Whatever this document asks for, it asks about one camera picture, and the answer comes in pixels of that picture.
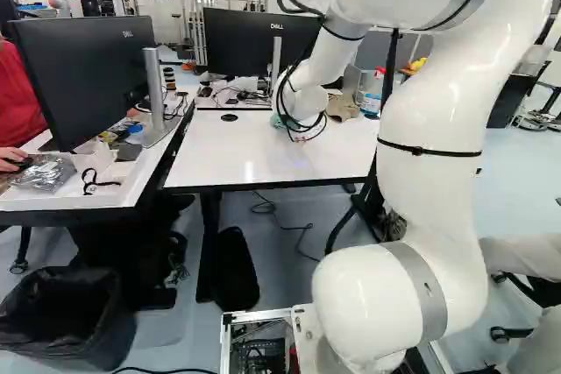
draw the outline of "black trash bag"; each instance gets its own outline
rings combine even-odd
[[[121,281],[109,269],[45,267],[0,304],[0,349],[57,369],[115,370],[135,333]]]
[[[225,312],[253,308],[259,301],[259,283],[244,233],[230,227],[218,234],[214,244],[214,301]]]

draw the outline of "computer monitor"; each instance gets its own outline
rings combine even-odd
[[[294,63],[315,41],[318,18],[204,8],[208,70],[229,76],[267,75],[273,38],[282,37],[280,70]]]
[[[60,151],[105,131],[126,115],[134,96],[147,94],[142,48],[155,46],[149,17],[26,19],[10,25]]]

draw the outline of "mouse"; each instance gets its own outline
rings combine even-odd
[[[24,171],[26,168],[29,168],[33,164],[33,158],[30,157],[24,158],[22,161],[16,161],[14,159],[9,159],[9,158],[4,159],[4,161],[6,161],[8,164],[12,164],[13,166],[16,166],[18,168],[16,173],[21,173],[22,171]]]

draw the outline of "desk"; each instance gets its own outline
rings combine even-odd
[[[181,72],[179,66],[176,69],[178,90],[189,92],[188,111],[192,115],[196,90],[190,78],[194,76]],[[181,98],[175,95],[168,95],[168,109],[173,109],[180,100]],[[155,185],[156,179],[163,175],[164,169],[160,168],[160,164],[179,147],[187,122],[188,118],[184,119],[158,144],[144,149],[136,161],[114,163],[100,174],[100,179],[125,177],[120,188],[108,190],[106,194],[84,196],[83,182],[78,173],[54,194],[11,188],[0,195],[0,225],[67,226],[72,222],[86,222],[92,218],[99,220],[116,217],[133,210],[146,187],[151,183]],[[29,153],[37,153],[38,148],[50,138],[51,132],[44,131],[22,149]]]
[[[373,161],[377,120],[335,123],[306,143],[292,143],[269,124],[271,111],[196,110],[164,188],[200,193],[204,238],[196,300],[212,300],[212,244],[220,225],[222,192],[363,182]]]

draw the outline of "white desk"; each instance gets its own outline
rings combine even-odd
[[[238,120],[224,122],[223,114]],[[372,164],[380,123],[328,119],[317,138],[292,143],[269,123],[272,111],[196,110],[165,188],[241,190],[362,181]]]
[[[196,94],[197,79],[189,72],[181,71],[181,67],[173,67],[176,73],[176,85],[179,91],[187,91],[186,99],[190,105]],[[180,102],[181,98],[168,95],[166,99],[168,112]],[[120,187],[108,187],[91,196],[83,195],[81,175],[76,173],[54,194],[31,189],[10,188],[0,195],[0,213],[13,211],[53,211],[63,209],[94,209],[94,208],[132,208],[144,191],[152,177],[164,152],[174,138],[179,125],[168,135],[149,149],[143,149],[134,162],[113,163],[103,173],[98,174],[99,180],[124,179]],[[51,138],[50,131],[44,131],[22,149],[28,153],[37,153],[38,148]]]

